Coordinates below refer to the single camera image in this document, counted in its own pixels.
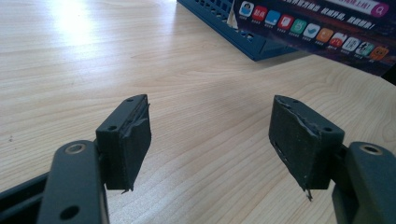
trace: blue plastic crate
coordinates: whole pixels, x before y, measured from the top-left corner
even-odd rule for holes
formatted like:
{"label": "blue plastic crate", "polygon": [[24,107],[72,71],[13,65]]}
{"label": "blue plastic crate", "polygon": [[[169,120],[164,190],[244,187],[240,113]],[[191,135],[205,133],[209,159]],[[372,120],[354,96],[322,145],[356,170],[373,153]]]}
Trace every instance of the blue plastic crate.
{"label": "blue plastic crate", "polygon": [[278,44],[262,36],[230,27],[227,24],[227,19],[232,10],[233,0],[177,1],[254,61],[296,51],[296,49]]}

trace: table surface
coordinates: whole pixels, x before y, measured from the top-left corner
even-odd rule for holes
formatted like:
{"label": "table surface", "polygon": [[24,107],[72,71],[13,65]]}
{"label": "table surface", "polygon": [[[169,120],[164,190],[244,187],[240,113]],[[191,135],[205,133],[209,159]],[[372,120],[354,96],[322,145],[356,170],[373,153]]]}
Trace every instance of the table surface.
{"label": "table surface", "polygon": [[396,153],[396,88],[303,52],[253,62],[175,0],[0,2],[0,190],[47,172],[146,93],[152,144],[113,223],[334,223],[332,186],[310,203],[272,148],[275,94]]}

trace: screw hole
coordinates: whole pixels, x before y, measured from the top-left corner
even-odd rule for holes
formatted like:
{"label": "screw hole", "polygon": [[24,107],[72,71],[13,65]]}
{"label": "screw hole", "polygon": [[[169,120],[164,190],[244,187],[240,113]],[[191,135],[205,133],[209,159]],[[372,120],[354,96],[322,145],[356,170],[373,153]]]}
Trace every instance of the screw hole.
{"label": "screw hole", "polygon": [[85,149],[85,144],[78,143],[78,144],[74,144],[70,147],[67,147],[64,151],[67,154],[78,154],[81,151],[83,151],[84,149]]}
{"label": "screw hole", "polygon": [[73,205],[68,208],[65,208],[62,211],[60,218],[61,218],[61,220],[68,220],[68,219],[75,217],[78,214],[78,212],[79,212],[79,208],[77,206]]}
{"label": "screw hole", "polygon": [[107,129],[108,129],[109,131],[113,131],[113,130],[116,130],[116,129],[117,129],[117,126],[116,126],[116,125],[112,125],[112,126],[108,127]]}
{"label": "screw hole", "polygon": [[382,155],[382,150],[374,146],[361,146],[361,150],[376,156]]}

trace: app icon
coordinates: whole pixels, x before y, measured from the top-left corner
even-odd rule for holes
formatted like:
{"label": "app icon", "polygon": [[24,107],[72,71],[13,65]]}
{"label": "app icon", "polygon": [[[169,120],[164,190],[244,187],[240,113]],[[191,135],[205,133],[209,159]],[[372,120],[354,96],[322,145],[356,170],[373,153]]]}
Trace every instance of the app icon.
{"label": "app icon", "polygon": [[360,46],[358,46],[355,52],[359,55],[367,56],[373,49],[374,44],[369,42],[363,42]]}
{"label": "app icon", "polygon": [[284,29],[284,30],[289,30],[291,25],[293,24],[294,18],[289,16],[289,15],[282,15],[280,17],[279,22],[277,23],[277,27]]}
{"label": "app icon", "polygon": [[371,15],[374,17],[383,17],[389,10],[389,6],[385,3],[375,4],[371,10]]}
{"label": "app icon", "polygon": [[332,34],[334,34],[333,30],[330,30],[327,28],[322,28],[317,36],[317,40],[321,41],[323,43],[326,43],[327,41],[330,40],[330,37],[332,37]]}
{"label": "app icon", "polygon": [[388,52],[389,50],[384,47],[376,47],[370,54],[370,58],[378,61],[383,59]]}
{"label": "app icon", "polygon": [[291,31],[299,35],[300,33],[303,32],[305,26],[306,26],[306,21],[297,19],[291,26]]}
{"label": "app icon", "polygon": [[346,43],[343,45],[343,49],[353,51],[355,50],[358,45],[361,43],[361,41],[355,37],[350,37]]}
{"label": "app icon", "polygon": [[330,40],[330,45],[339,48],[343,45],[344,41],[346,41],[347,36],[341,33],[335,33],[335,35]]}
{"label": "app icon", "polygon": [[319,30],[320,30],[320,26],[318,26],[314,23],[309,23],[306,26],[304,35],[309,38],[314,38],[318,34]]}
{"label": "app icon", "polygon": [[249,3],[248,1],[244,1],[242,3],[241,8],[239,9],[239,14],[242,16],[249,17],[251,15],[251,12],[253,11],[254,4]]}
{"label": "app icon", "polygon": [[270,10],[268,12],[267,17],[265,18],[265,22],[270,25],[276,25],[277,20],[279,20],[279,17],[280,17],[280,12]]}
{"label": "app icon", "polygon": [[253,20],[256,21],[263,21],[265,15],[267,14],[267,8],[266,7],[260,7],[260,6],[256,6],[254,8],[253,14],[252,14],[252,18]]}

